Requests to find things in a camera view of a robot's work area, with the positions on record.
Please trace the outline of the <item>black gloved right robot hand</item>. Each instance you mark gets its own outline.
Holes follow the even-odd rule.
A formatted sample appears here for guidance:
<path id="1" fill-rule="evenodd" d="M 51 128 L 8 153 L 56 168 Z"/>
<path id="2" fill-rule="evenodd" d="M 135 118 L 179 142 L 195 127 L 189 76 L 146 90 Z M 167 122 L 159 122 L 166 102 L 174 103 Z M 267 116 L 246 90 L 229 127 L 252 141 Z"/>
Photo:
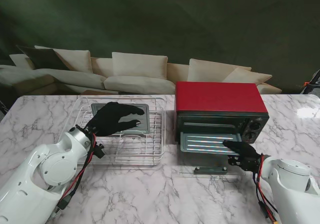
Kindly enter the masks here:
<path id="1" fill-rule="evenodd" d="M 242 141 L 224 140 L 223 145 L 238 155 L 229 155 L 228 164 L 238 166 L 246 172 L 257 173 L 260 168 L 261 154 L 254 147 Z"/>

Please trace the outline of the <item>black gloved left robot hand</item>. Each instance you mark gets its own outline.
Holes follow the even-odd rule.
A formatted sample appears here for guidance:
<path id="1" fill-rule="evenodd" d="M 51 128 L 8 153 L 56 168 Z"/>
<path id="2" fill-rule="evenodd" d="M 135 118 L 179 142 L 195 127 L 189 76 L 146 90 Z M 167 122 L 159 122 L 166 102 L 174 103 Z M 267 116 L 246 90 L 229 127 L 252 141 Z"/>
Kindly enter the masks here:
<path id="1" fill-rule="evenodd" d="M 122 132 L 138 127 L 141 122 L 137 119 L 122 121 L 122 117 L 128 115 L 144 115 L 145 112 L 136 106 L 118 102 L 108 102 L 86 124 L 85 129 L 94 133 L 97 137 L 107 137 L 117 132 Z"/>

